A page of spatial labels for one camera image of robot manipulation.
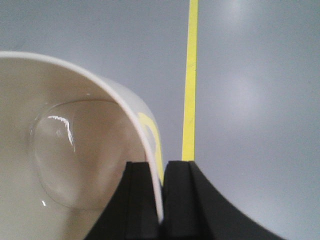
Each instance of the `yellow marking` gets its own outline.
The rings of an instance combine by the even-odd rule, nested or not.
[[[155,163],[156,163],[156,168],[158,171],[158,177],[161,181],[161,184],[163,185],[163,183],[164,183],[164,168],[163,168],[163,164],[162,164],[161,142],[160,142],[158,128],[157,128],[155,122],[150,117],[145,115],[144,113],[139,112],[138,115],[139,115],[140,122],[143,124],[143,126],[148,127],[153,135],[153,138],[155,141],[155,153],[154,153]]]
[[[188,40],[187,40],[187,47],[186,47],[182,161],[195,160],[197,32],[198,32],[198,0],[190,0]]]

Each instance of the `white bowl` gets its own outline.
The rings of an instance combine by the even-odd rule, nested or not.
[[[148,161],[159,221],[155,118],[122,85],[69,62],[0,52],[0,239],[82,240],[127,161]]]

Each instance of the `yellow tape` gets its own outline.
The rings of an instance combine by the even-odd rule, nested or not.
[[[160,179],[160,182],[163,185],[164,184],[164,167],[162,164],[161,141],[160,141],[158,128],[155,122],[144,113],[139,112],[138,115],[139,115],[140,123],[142,123],[143,126],[147,126],[154,137],[154,141],[155,141],[154,155],[155,155],[156,168],[158,171],[158,177]]]
[[[187,40],[187,47],[186,47],[182,161],[195,160],[197,34],[198,34],[198,0],[190,0],[188,40]]]

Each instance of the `yellow stripe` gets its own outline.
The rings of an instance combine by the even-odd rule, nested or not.
[[[161,141],[160,141],[160,135],[158,132],[157,125],[155,122],[152,120],[152,118],[148,117],[142,112],[138,112],[139,120],[142,126],[147,126],[150,130],[151,133],[154,137],[155,141],[155,163],[156,163],[156,168],[158,172],[158,177],[160,179],[161,185],[164,184],[164,167],[162,164],[162,151],[161,151]]]
[[[195,160],[197,32],[198,32],[198,0],[190,0],[188,40],[187,40],[187,47],[186,47],[182,161]]]

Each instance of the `gray background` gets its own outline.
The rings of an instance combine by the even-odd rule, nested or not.
[[[136,92],[181,159],[188,1],[3,1],[0,50],[58,57]],[[196,162],[243,213],[320,239],[320,2],[200,1]]]

